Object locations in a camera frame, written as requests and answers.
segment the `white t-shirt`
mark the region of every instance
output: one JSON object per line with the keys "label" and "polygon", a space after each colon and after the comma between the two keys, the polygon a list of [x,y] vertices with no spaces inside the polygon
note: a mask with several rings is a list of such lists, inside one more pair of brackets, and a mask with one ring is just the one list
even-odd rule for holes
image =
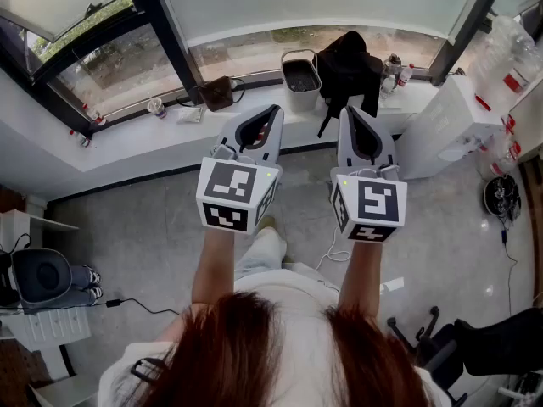
{"label": "white t-shirt", "polygon": [[[246,276],[236,281],[236,291],[256,291],[276,303],[283,324],[283,351],[271,399],[274,407],[335,405],[332,388],[333,349],[330,324],[322,311],[338,303],[339,292],[290,270],[275,270]],[[140,380],[130,373],[132,366],[146,357],[163,358],[174,343],[132,343],[122,358],[100,379],[98,407],[120,405]],[[446,394],[429,373],[416,368],[427,395],[436,407],[451,407]]]}

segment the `white cube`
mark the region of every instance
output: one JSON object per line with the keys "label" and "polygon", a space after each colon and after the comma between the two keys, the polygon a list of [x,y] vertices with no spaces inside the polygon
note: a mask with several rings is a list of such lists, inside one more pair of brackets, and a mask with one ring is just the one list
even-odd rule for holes
{"label": "white cube", "polygon": [[252,233],[273,201],[280,166],[204,157],[196,190],[202,224]]}
{"label": "white cube", "polygon": [[336,175],[331,202],[341,235],[350,240],[382,243],[405,224],[407,184]]}

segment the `long reddish-brown hair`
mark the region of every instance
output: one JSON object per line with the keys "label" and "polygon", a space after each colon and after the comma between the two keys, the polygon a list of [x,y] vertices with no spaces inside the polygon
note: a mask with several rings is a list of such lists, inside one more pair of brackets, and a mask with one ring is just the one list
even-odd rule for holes
{"label": "long reddish-brown hair", "polygon": [[[329,309],[325,316],[338,352],[330,366],[339,407],[432,405],[400,341],[384,336],[356,309]],[[143,396],[127,403],[265,407],[272,404],[281,350],[274,305],[255,293],[228,295],[210,309],[185,315],[168,367]]]}

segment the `plastic cup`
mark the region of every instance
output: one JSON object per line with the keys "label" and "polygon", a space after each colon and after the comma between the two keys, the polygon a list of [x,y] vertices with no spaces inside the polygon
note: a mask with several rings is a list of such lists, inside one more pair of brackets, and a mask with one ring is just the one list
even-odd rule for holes
{"label": "plastic cup", "polygon": [[147,111],[159,119],[163,119],[167,115],[166,108],[160,98],[151,98],[147,104]]}

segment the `brown carpet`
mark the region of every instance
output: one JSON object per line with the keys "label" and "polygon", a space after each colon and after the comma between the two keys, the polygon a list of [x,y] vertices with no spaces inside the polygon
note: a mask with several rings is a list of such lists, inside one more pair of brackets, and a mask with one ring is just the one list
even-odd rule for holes
{"label": "brown carpet", "polygon": [[15,340],[0,341],[0,406],[27,407],[26,386],[51,382],[42,355],[30,353]]}

